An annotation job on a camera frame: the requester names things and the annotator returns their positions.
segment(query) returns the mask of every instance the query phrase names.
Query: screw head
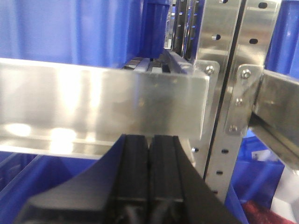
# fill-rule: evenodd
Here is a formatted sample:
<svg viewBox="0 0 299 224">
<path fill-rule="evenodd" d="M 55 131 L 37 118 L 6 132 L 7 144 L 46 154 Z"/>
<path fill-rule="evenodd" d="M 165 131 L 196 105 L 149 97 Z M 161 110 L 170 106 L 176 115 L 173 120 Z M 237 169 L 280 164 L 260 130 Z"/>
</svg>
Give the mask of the screw head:
<svg viewBox="0 0 299 224">
<path fill-rule="evenodd" d="M 207 75 L 211 75 L 214 72 L 215 72 L 215 69 L 214 69 L 214 67 L 212 65 L 209 65 L 209 66 L 206 67 L 206 74 Z"/>
<path fill-rule="evenodd" d="M 249 69 L 244 69 L 244 70 L 242 71 L 242 78 L 243 78 L 243 79 L 247 79 L 247 78 L 249 78 L 250 75 L 251 75 L 251 71 L 250 71 Z"/>
<path fill-rule="evenodd" d="M 236 131 L 238 131 L 238 127 L 236 125 L 231 125 L 229 127 L 229 132 L 236 132 Z"/>
<path fill-rule="evenodd" d="M 199 151 L 199 149 L 196 148 L 196 147 L 193 147 L 193 148 L 191 149 L 191 151 L 192 151 L 193 153 L 197 153 L 197 152 Z"/>
<path fill-rule="evenodd" d="M 235 100 L 235 105 L 236 106 L 241 106 L 243 104 L 243 99 L 242 98 L 237 98 L 236 100 Z"/>
</svg>

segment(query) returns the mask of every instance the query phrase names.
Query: blue container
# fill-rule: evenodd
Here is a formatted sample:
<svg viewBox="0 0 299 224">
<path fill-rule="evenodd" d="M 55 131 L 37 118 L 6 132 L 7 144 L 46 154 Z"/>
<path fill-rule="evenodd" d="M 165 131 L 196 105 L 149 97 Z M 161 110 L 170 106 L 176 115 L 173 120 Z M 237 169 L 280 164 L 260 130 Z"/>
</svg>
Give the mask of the blue container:
<svg viewBox="0 0 299 224">
<path fill-rule="evenodd" d="M 37 156 L 0 191 L 0 223 L 11 224 L 26 200 L 89 168 L 94 160 Z"/>
<path fill-rule="evenodd" d="M 4 189 L 34 158 L 29 154 L 11 154 L 0 162 L 0 191 Z"/>
<path fill-rule="evenodd" d="M 140 57 L 159 58 L 164 49 L 169 0 L 147 0 Z"/>
<path fill-rule="evenodd" d="M 225 206 L 242 224 L 249 224 L 234 187 L 231 184 L 228 188 Z"/>
<path fill-rule="evenodd" d="M 9 152 L 0 152 L 0 163 L 5 160 L 7 157 L 9 157 L 12 153 Z"/>
<path fill-rule="evenodd" d="M 265 67 L 299 78 L 299 1 L 282 2 Z"/>
<path fill-rule="evenodd" d="M 144 0 L 1 0 L 0 57 L 120 68 L 140 51 Z"/>
<path fill-rule="evenodd" d="M 243 139 L 225 201 L 226 207 L 243 224 L 248 224 L 241 204 L 253 200 L 266 208 L 272 199 L 284 170 L 280 161 L 256 161 L 254 152 L 267 150 L 257 138 Z"/>
</svg>

